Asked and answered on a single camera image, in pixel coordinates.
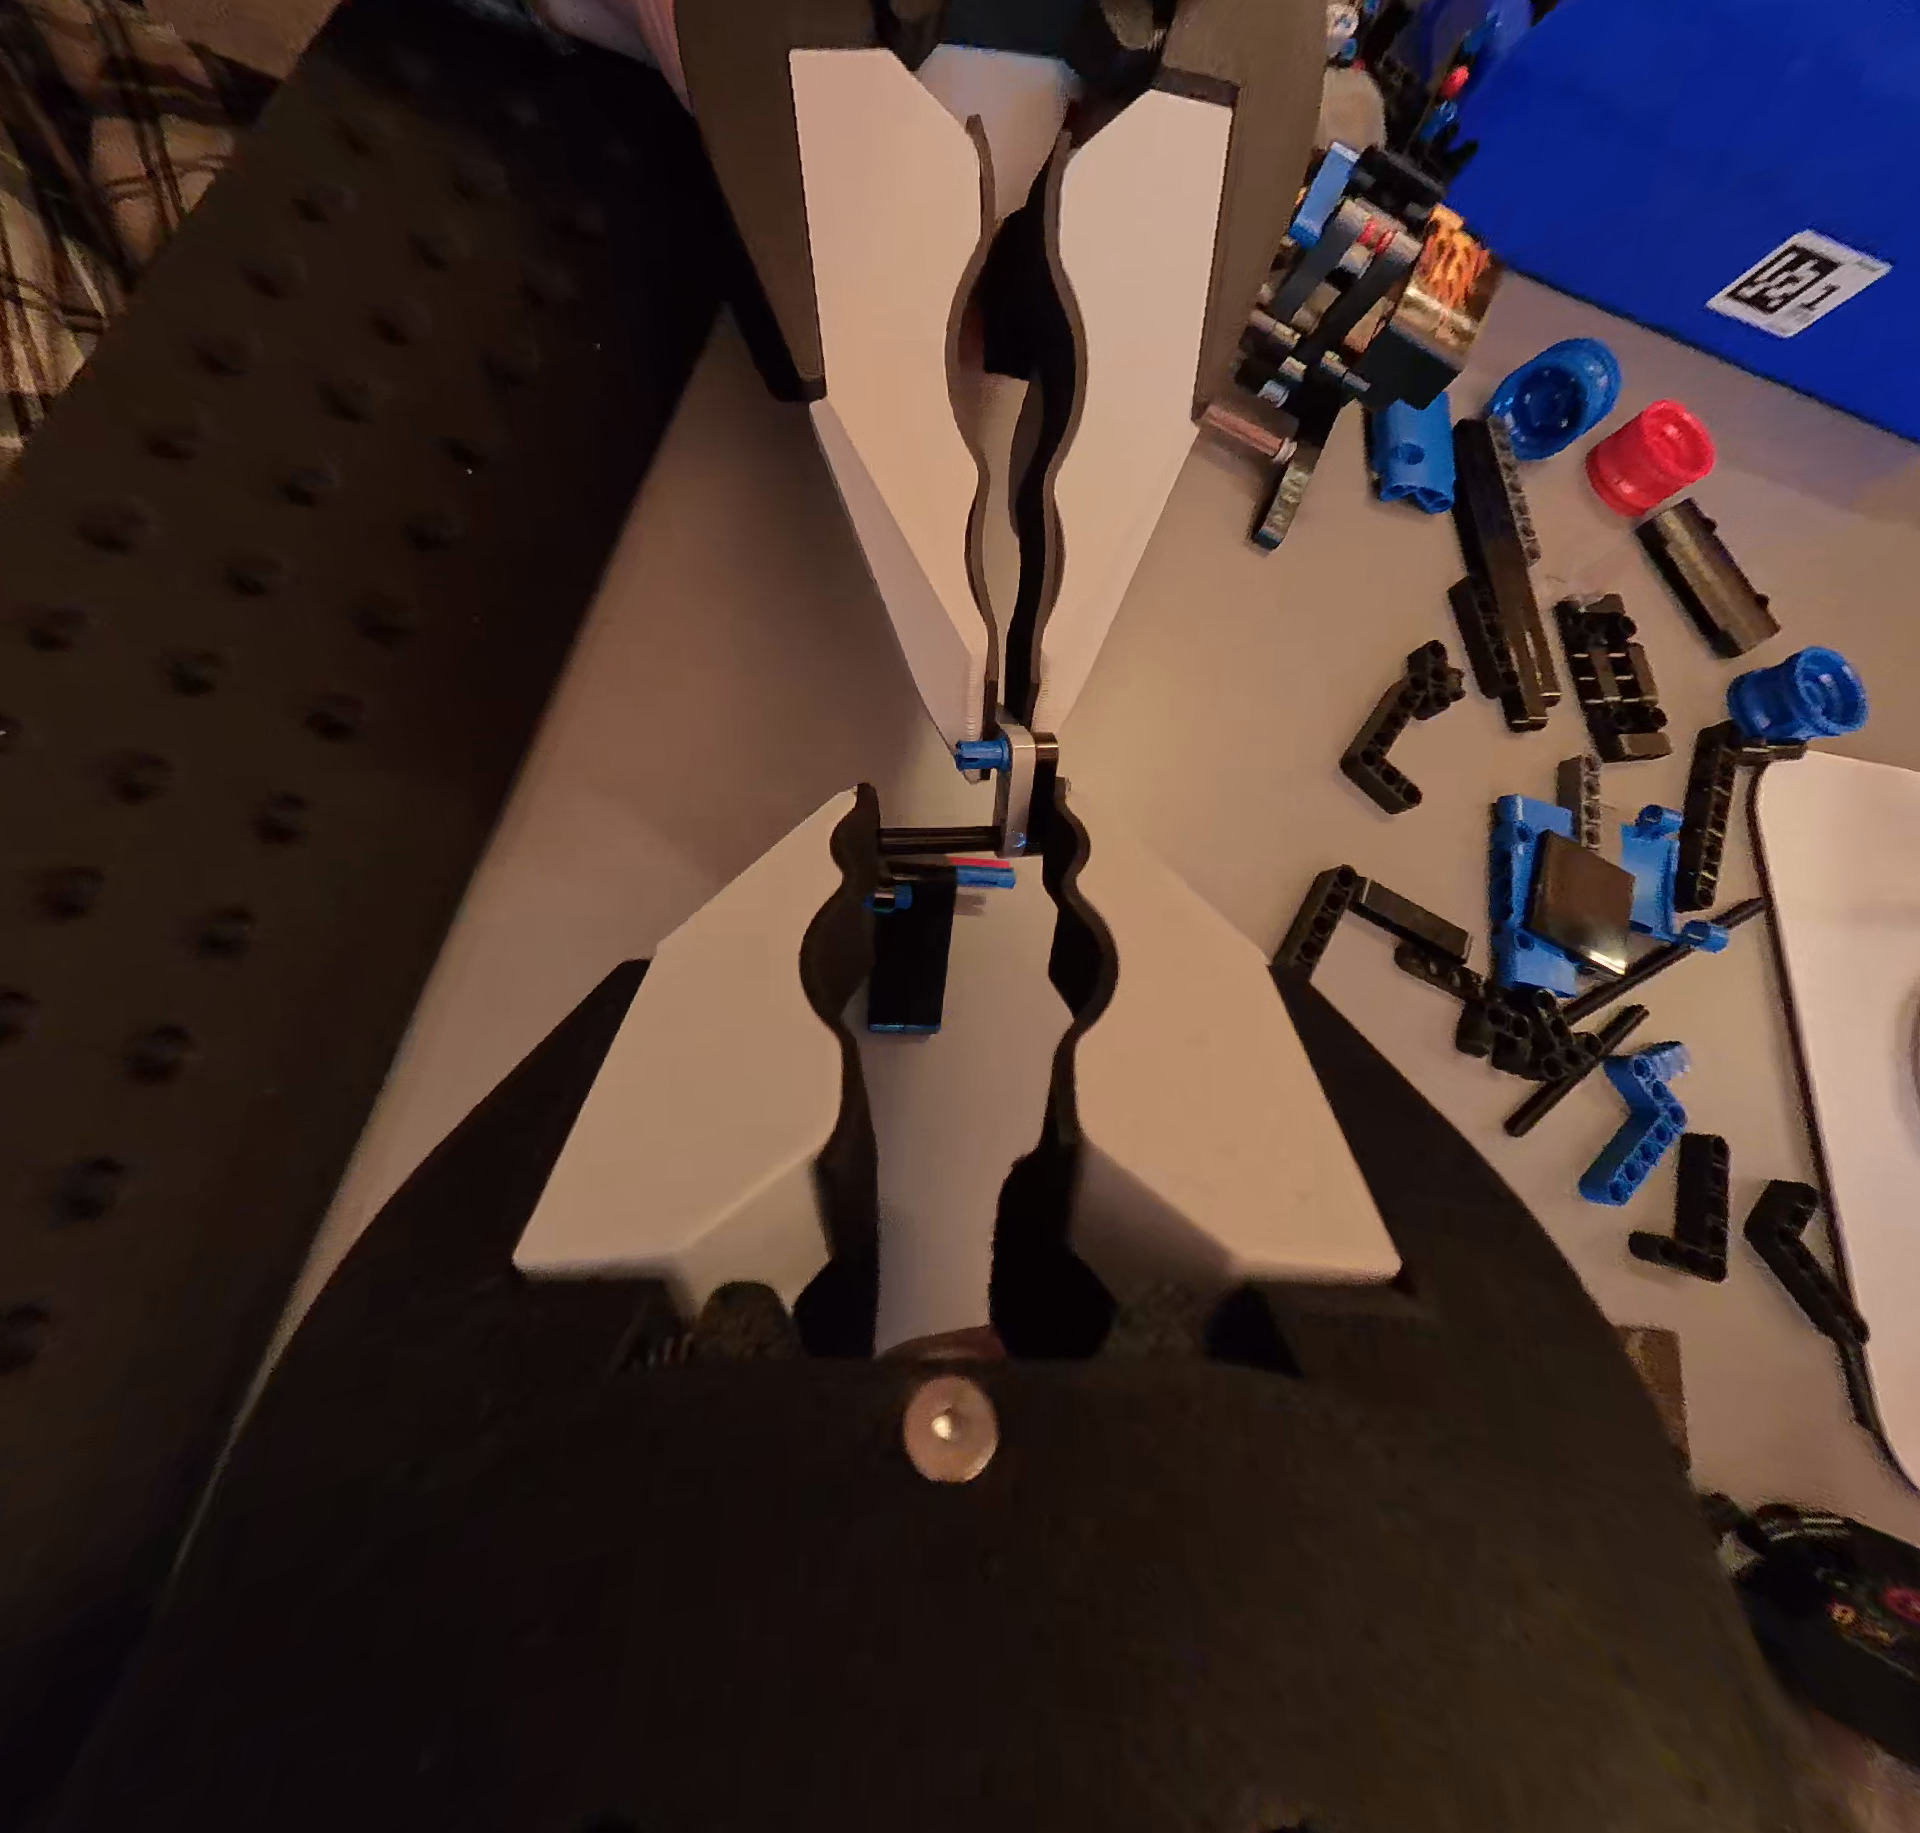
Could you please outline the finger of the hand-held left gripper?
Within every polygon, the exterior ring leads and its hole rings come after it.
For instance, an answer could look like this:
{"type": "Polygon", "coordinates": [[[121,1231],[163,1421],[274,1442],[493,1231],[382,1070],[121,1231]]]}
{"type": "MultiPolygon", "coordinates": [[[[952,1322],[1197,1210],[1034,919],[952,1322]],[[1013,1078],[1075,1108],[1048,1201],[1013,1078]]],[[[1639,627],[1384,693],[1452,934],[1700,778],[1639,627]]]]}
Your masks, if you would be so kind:
{"type": "Polygon", "coordinates": [[[1008,708],[1043,733],[1079,699],[1197,432],[1229,126],[1229,103],[1153,88],[1043,172],[1008,629],[1008,708]]]}
{"type": "Polygon", "coordinates": [[[886,47],[798,47],[788,80],[824,368],[813,429],[929,719],[980,738],[985,469],[952,370],[992,228],[989,141],[886,47]]]}

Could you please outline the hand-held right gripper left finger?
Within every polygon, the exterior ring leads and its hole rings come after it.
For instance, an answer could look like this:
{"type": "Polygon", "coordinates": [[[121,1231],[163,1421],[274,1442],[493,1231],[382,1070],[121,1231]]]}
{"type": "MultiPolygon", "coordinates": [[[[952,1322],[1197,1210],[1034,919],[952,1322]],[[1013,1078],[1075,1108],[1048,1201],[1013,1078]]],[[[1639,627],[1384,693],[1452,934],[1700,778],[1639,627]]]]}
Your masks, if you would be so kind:
{"type": "Polygon", "coordinates": [[[876,1348],[876,1132],[846,1012],[874,964],[879,800],[842,789],[644,967],[513,1250],[683,1315],[771,1290],[811,1352],[876,1348]]]}

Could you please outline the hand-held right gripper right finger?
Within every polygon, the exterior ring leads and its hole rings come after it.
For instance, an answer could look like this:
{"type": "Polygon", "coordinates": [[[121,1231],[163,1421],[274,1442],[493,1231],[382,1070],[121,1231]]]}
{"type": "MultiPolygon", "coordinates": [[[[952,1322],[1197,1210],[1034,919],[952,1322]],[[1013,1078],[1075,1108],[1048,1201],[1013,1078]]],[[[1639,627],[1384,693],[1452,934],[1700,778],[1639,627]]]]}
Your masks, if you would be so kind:
{"type": "Polygon", "coordinates": [[[1087,1361],[1126,1313],[1206,1342],[1265,1289],[1388,1289],[1401,1254],[1269,955],[1101,801],[1034,823],[1067,1009],[1043,1126],[998,1196],[989,1324],[1087,1361]]]}

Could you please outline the small black blue brick assembly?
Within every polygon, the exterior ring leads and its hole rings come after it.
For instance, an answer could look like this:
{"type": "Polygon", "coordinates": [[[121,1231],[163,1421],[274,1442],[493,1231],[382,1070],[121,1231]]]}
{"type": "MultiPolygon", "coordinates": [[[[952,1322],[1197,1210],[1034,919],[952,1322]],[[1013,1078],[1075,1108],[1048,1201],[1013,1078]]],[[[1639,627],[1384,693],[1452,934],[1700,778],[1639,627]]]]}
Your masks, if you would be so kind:
{"type": "MultiPolygon", "coordinates": [[[[989,785],[994,794],[1004,760],[1004,742],[998,738],[1003,722],[989,719],[982,738],[952,746],[954,770],[970,783],[989,785]]],[[[1023,726],[1057,739],[1052,733],[1023,726]]],[[[866,1026],[871,1031],[883,1035],[934,1035],[940,1031],[957,903],[969,894],[1010,890],[1018,882],[1015,866],[1043,851],[1061,790],[1059,742],[1051,809],[1043,818],[1037,817],[1029,853],[1013,859],[998,853],[997,805],[988,823],[970,827],[956,823],[880,827],[880,879],[868,901],[874,918],[874,964],[866,992],[866,1026]]]]}

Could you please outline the grey desk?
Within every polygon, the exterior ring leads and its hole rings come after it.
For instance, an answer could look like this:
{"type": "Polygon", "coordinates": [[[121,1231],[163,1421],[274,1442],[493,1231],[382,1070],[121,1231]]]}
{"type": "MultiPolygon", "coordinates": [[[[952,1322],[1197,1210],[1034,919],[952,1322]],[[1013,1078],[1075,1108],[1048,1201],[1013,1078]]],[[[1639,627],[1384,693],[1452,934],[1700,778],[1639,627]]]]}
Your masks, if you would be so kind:
{"type": "MultiPolygon", "coordinates": [[[[1456,404],[1475,408],[1512,363],[1574,331],[1618,353],[1625,406],[1671,396],[1711,424],[1703,507],[1782,620],[1767,651],[1837,645],[1872,709],[1843,749],[1914,767],[1915,446],[1525,280],[1499,287],[1456,404]]],[[[1336,760],[1403,650],[1460,645],[1452,525],[1372,500],[1353,413],[1278,551],[1246,537],[1257,484],[1213,441],[1187,456],[1066,724],[1073,790],[1265,952],[1338,861],[1484,932],[1488,805],[1552,786],[1586,738],[1574,703],[1536,734],[1509,733],[1479,695],[1412,726],[1396,757],[1424,800],[1382,817],[1336,760]]],[[[876,785],[890,820],[972,820],[989,805],[940,754],[808,416],[766,391],[722,317],[271,1352],[380,1207],[609,970],[651,953],[857,779],[876,785]]],[[[959,910],[948,1026],[863,1042],[886,1344],[985,1313],[994,1199],[1037,1137],[1066,1029],[1043,978],[1051,932],[1027,868],[1013,894],[959,910]]],[[[1718,1285],[1647,1269],[1626,1232],[1667,1218],[1667,1179],[1613,1215],[1574,1194],[1621,1119],[1602,1080],[1512,1137],[1499,1123],[1520,1091],[1456,1053],[1451,1002],[1396,968],[1382,932],[1342,928],[1319,986],[1548,1224],[1601,1309],[1677,1334],[1705,1488],[1915,1539],[1915,1490],[1752,1250],[1734,1240],[1718,1285]]]]}

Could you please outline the partly built toy truck chassis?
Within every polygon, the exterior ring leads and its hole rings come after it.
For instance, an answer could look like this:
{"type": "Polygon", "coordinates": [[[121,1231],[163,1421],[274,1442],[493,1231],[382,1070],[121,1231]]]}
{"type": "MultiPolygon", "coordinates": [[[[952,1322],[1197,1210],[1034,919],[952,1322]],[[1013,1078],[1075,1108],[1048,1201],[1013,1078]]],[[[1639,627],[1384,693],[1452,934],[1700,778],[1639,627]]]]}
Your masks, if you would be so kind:
{"type": "Polygon", "coordinates": [[[1202,426],[1265,475],[1250,536],[1283,545],[1338,416],[1429,406],[1476,347],[1504,266],[1403,154],[1331,141],[1307,167],[1202,426]]]}

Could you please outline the black angled beam flat plate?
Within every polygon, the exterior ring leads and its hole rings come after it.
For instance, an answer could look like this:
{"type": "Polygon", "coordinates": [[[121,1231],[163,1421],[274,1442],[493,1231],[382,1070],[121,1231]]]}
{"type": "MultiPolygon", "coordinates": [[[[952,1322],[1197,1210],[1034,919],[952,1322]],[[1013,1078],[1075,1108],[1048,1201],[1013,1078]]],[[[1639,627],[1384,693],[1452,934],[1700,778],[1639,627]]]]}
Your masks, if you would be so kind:
{"type": "Polygon", "coordinates": [[[1333,932],[1347,918],[1359,918],[1422,955],[1471,962],[1472,932],[1464,926],[1360,875],[1351,863],[1336,863],[1309,882],[1271,958],[1271,968],[1276,973],[1317,968],[1333,932]]]}

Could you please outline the blue curved panel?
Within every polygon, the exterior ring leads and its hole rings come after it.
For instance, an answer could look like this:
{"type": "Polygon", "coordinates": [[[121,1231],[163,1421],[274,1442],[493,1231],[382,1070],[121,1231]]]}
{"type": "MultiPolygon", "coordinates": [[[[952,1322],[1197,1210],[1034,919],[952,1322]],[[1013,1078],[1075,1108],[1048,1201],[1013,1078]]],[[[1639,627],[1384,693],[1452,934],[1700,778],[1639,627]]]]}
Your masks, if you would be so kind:
{"type": "Polygon", "coordinates": [[[1378,502],[1442,516],[1456,503],[1451,393],[1396,400],[1364,416],[1368,474],[1378,502]]]}

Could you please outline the black connector cluster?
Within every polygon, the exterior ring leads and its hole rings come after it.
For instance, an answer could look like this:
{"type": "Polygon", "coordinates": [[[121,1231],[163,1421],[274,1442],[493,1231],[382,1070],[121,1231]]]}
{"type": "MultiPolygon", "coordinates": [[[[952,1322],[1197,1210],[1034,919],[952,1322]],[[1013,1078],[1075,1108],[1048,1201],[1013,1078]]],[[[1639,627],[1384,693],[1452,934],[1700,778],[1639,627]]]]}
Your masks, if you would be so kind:
{"type": "Polygon", "coordinates": [[[1536,988],[1502,988],[1468,964],[1442,962],[1412,944],[1396,948],[1396,967],[1458,1006],[1452,1050],[1493,1070],[1538,1082],[1549,1055],[1580,1029],[1565,1023],[1559,1001],[1536,988]]]}

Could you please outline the black long axle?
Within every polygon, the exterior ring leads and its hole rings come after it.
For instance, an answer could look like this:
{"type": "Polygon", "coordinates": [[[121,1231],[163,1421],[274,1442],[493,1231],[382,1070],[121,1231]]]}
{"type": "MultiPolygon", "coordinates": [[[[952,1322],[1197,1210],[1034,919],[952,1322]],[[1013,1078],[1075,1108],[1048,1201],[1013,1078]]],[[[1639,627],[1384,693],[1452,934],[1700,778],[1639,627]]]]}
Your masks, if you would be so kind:
{"type": "Polygon", "coordinates": [[[1604,1058],[1613,1056],[1626,1039],[1647,1019],[1647,1009],[1626,1006],[1612,1013],[1599,1031],[1574,1031],[1543,1063],[1546,1073],[1499,1123],[1509,1137],[1523,1137],[1558,1110],[1604,1058]]]}
{"type": "Polygon", "coordinates": [[[1565,1023],[1572,1026],[1595,1013],[1618,1006],[1622,999],[1629,999],[1690,955],[1724,952],[1729,941],[1746,924],[1763,919],[1767,910],[1767,901],[1763,895],[1758,895],[1750,901],[1742,901],[1711,919],[1687,924],[1677,938],[1663,941],[1653,952],[1631,961],[1621,978],[1601,982],[1583,991],[1571,1002],[1565,1002],[1559,1008],[1565,1023]]]}

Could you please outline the black square tile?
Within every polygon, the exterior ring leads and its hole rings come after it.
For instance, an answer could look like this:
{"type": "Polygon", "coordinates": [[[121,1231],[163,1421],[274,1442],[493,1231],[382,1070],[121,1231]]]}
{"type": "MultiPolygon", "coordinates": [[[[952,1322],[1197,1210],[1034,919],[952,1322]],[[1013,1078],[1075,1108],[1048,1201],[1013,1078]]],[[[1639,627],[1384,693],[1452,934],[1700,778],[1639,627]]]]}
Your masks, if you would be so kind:
{"type": "Polygon", "coordinates": [[[1543,834],[1531,873],[1522,928],[1531,944],[1574,967],[1621,978],[1631,962],[1634,879],[1599,849],[1543,834]]]}

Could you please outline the blue angled beam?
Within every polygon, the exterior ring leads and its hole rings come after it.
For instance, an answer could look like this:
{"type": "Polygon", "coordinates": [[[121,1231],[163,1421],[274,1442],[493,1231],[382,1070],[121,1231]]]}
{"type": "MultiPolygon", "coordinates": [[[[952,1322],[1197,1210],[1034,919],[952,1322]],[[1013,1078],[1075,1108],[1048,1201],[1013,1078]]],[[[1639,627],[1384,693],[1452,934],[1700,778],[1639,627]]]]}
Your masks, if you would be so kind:
{"type": "Polygon", "coordinates": [[[1621,1129],[1599,1149],[1577,1179],[1577,1194],[1595,1204],[1622,1207],[1667,1157],[1688,1128],[1687,1108],[1673,1082],[1693,1063],[1683,1042],[1659,1042],[1634,1053],[1618,1053],[1601,1063],[1621,1095],[1621,1129]]]}

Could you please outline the blue wheel rim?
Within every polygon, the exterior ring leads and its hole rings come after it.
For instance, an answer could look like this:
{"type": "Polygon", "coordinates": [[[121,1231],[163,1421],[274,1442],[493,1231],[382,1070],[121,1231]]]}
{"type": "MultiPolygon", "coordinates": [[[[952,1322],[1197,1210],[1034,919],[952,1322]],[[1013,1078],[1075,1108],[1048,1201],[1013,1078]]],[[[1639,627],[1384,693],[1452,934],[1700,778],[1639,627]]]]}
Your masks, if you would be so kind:
{"type": "Polygon", "coordinates": [[[1763,746],[1840,739],[1871,716],[1859,671],[1827,645],[1741,673],[1724,693],[1724,709],[1748,742],[1763,746]]]}
{"type": "Polygon", "coordinates": [[[1569,336],[1512,368],[1484,400],[1514,460],[1548,460],[1604,421],[1621,402],[1622,368],[1597,336],[1569,336]]]}

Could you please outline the black stacked thick beams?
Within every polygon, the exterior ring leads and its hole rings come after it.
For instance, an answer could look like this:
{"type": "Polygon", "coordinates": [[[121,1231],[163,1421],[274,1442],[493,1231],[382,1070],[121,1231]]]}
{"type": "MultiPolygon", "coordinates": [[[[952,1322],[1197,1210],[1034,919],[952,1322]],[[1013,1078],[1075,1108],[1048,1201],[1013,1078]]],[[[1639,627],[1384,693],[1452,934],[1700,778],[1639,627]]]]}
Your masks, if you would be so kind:
{"type": "Polygon", "coordinates": [[[1562,699],[1559,668],[1535,589],[1540,551],[1520,484],[1511,429],[1497,416],[1452,424],[1452,526],[1464,577],[1451,586],[1456,625],[1476,689],[1512,733],[1538,733],[1562,699]]]}

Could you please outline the blue plastic storage bin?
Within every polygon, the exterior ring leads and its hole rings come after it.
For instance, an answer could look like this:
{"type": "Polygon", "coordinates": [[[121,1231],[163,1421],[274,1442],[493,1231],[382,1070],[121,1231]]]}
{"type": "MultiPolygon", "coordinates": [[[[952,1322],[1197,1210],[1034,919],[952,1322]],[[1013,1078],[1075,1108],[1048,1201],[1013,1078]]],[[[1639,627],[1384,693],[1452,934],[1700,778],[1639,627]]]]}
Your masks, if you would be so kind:
{"type": "Polygon", "coordinates": [[[1915,441],[1917,0],[1429,0],[1525,276],[1915,441]]]}

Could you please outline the red wheel rim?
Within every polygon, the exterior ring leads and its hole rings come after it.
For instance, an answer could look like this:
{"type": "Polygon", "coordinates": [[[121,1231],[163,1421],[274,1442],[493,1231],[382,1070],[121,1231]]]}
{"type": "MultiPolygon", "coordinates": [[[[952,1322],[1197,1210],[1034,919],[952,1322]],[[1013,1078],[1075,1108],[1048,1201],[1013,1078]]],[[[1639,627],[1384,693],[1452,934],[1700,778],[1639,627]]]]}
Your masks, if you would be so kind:
{"type": "Polygon", "coordinates": [[[1642,521],[1715,472],[1717,441],[1684,402],[1661,399],[1599,440],[1583,460],[1597,500],[1642,521]]]}

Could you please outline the black long straight beam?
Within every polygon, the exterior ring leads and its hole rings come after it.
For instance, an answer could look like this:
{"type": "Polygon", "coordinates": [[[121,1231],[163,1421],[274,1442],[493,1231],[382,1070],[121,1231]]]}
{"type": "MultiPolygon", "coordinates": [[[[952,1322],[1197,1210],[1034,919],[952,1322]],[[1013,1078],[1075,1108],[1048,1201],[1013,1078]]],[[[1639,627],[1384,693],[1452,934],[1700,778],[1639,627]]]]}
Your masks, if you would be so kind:
{"type": "Polygon", "coordinates": [[[1671,882],[1677,912],[1705,910],[1717,901],[1741,774],[1772,760],[1797,760],[1807,746],[1808,742],[1758,742],[1734,719],[1700,728],[1671,882]]]}

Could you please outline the black curved panel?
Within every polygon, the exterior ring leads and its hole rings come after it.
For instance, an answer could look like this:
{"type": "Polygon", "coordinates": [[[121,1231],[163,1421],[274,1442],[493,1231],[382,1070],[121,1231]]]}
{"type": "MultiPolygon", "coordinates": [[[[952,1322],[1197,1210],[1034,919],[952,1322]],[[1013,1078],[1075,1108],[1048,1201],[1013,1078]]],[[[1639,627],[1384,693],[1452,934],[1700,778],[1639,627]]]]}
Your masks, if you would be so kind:
{"type": "Polygon", "coordinates": [[[1738,659],[1782,625],[1734,552],[1717,521],[1693,497],[1667,502],[1634,525],[1634,540],[1708,650],[1738,659]]]}

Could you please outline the person's torso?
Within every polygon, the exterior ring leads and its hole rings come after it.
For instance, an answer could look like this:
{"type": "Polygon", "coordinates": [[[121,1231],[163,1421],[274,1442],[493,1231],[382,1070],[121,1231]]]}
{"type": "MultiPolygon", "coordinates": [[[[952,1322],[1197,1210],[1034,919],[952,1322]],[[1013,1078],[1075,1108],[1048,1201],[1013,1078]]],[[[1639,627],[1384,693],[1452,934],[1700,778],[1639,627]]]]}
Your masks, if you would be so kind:
{"type": "Polygon", "coordinates": [[[277,91],[126,0],[3,0],[3,469],[277,91]]]}

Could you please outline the black toy set box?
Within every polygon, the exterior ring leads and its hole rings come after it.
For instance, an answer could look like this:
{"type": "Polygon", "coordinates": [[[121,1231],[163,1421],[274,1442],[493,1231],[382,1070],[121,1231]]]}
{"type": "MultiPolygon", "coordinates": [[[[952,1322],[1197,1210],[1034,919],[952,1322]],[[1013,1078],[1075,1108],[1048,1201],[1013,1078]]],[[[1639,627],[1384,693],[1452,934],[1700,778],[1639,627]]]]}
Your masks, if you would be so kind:
{"type": "Polygon", "coordinates": [[[1741,1608],[1812,1711],[1917,1761],[1917,1550],[1827,1508],[1702,1495],[1741,1608]]]}

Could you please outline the blue frame panel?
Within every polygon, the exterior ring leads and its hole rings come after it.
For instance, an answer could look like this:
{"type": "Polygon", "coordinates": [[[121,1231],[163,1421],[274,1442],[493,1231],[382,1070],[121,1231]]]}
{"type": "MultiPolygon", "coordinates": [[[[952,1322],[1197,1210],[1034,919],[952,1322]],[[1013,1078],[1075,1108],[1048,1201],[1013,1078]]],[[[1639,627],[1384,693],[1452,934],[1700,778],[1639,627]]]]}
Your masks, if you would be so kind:
{"type": "Polygon", "coordinates": [[[1621,824],[1621,866],[1633,881],[1631,931],[1684,952],[1718,953],[1729,931],[1713,919],[1683,921],[1675,908],[1677,857],[1684,817],[1663,805],[1645,805],[1621,824]]]}
{"type": "Polygon", "coordinates": [[[1536,988],[1556,999],[1580,992],[1580,970],[1565,950],[1525,924],[1546,838],[1574,838],[1562,805],[1506,792],[1491,805],[1488,912],[1493,979],[1502,988],[1536,988]]]}

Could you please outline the black rectangular frame brick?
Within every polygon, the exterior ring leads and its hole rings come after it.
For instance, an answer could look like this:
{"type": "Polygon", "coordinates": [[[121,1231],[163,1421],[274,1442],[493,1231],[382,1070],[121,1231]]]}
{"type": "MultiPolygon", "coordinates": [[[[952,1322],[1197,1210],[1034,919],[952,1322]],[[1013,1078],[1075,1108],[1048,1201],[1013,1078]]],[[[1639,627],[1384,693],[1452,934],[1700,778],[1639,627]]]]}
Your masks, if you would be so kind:
{"type": "Polygon", "coordinates": [[[1671,752],[1638,622],[1621,595],[1559,598],[1554,606],[1589,752],[1601,763],[1663,760],[1671,752]]]}

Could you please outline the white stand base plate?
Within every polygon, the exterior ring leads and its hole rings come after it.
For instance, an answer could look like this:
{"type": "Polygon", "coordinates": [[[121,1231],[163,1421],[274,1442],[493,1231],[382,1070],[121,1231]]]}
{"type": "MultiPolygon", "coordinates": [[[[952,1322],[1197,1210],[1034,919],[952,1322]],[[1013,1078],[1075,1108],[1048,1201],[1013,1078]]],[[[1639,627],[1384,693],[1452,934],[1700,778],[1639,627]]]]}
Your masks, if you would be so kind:
{"type": "Polygon", "coordinates": [[[1871,1419],[1915,1480],[1917,774],[1811,749],[1750,818],[1871,1419]]]}

